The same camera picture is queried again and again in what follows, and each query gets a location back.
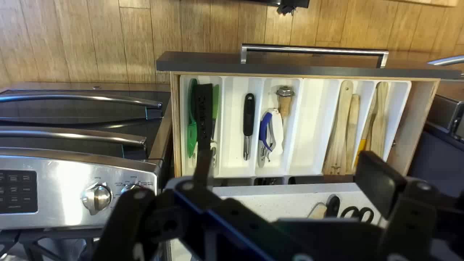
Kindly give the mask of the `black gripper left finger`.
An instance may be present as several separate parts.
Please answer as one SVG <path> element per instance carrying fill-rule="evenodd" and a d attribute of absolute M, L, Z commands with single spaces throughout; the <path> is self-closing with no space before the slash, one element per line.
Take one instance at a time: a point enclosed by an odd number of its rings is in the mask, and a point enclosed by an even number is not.
<path fill-rule="evenodd" d="M 215 165 L 215 140 L 210 137 L 210 118 L 206 101 L 200 107 L 200 137 L 193 158 L 187 156 L 187 100 L 190 82 L 177 85 L 173 97 L 173 137 L 174 137 L 174 178 L 170 187 L 187 185 L 189 188 L 207 187 L 212 181 Z"/>

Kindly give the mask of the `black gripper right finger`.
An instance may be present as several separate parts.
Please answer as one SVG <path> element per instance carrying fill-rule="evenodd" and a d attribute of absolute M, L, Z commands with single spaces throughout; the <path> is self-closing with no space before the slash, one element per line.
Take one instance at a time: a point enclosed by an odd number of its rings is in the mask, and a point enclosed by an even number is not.
<path fill-rule="evenodd" d="M 384 219 L 406 187 L 406 178 L 371 150 L 360 153 L 354 181 Z"/>

